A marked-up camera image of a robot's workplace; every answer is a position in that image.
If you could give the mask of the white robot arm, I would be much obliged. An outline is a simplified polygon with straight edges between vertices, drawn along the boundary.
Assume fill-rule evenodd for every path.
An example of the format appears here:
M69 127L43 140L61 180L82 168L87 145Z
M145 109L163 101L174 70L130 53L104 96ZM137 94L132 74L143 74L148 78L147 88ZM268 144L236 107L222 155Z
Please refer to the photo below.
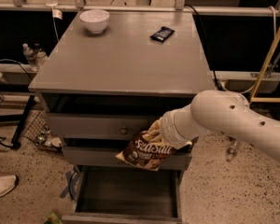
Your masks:
M251 110L240 93L202 91L189 105L161 117L161 138L174 147L213 132L247 142L280 162L280 121Z

